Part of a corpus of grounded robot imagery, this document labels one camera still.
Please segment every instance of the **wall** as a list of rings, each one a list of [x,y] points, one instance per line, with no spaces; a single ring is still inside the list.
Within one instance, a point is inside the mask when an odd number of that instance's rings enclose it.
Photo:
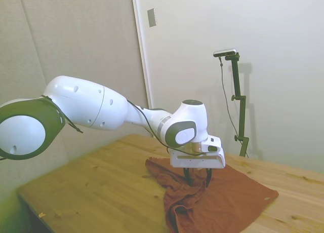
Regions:
[[[206,104],[209,132],[239,154],[217,50],[236,47],[247,95],[250,157],[324,172],[322,0],[137,0],[153,107],[174,112],[185,99]],[[157,25],[148,26],[155,8]],[[238,126],[231,66],[224,63],[230,113]]]
[[[58,75],[110,87],[147,106],[132,0],[0,0],[0,104],[39,97]],[[66,126],[41,155],[0,161],[0,232],[30,232],[15,189],[84,153],[144,129]]]

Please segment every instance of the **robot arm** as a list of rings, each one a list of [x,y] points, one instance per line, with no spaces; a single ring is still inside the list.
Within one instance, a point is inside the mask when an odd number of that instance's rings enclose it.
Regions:
[[[53,79],[43,97],[0,106],[0,156],[21,160],[38,155],[66,120],[100,130],[116,129],[124,122],[139,125],[171,148],[174,167],[225,167],[220,139],[207,133],[207,113],[201,102],[185,100],[171,114],[135,106],[105,86],[68,76]]]

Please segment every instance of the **black stand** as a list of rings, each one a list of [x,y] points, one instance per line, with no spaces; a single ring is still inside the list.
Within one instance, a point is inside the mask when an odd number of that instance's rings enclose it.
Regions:
[[[246,99],[245,95],[241,95],[239,87],[239,75],[238,75],[238,65],[239,53],[234,55],[225,56],[226,61],[232,62],[232,72],[233,72],[233,81],[234,81],[234,90],[235,95],[232,96],[233,100],[239,100],[239,125],[238,125],[238,136],[234,136],[235,141],[241,141],[241,150],[239,156],[245,157],[247,154],[247,148],[249,143],[249,138],[244,136],[245,130],[245,108],[246,108]]]

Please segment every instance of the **white wall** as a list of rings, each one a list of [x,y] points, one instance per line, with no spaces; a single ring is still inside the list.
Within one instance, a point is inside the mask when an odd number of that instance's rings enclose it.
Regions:
[[[216,50],[241,55],[251,157],[324,172],[324,0],[137,0],[152,104],[207,106],[209,132],[239,154],[221,87]],[[147,10],[157,26],[149,28]],[[230,63],[225,88],[233,93]],[[239,102],[229,101],[238,126]]]

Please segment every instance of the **wood grain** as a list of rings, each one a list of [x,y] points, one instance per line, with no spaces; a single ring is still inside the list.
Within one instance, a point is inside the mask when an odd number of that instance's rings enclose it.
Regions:
[[[53,232],[169,232],[163,195],[145,169],[168,154],[157,140],[129,135],[28,183],[20,196]],[[227,164],[279,191],[244,232],[324,232],[324,176],[226,155]]]

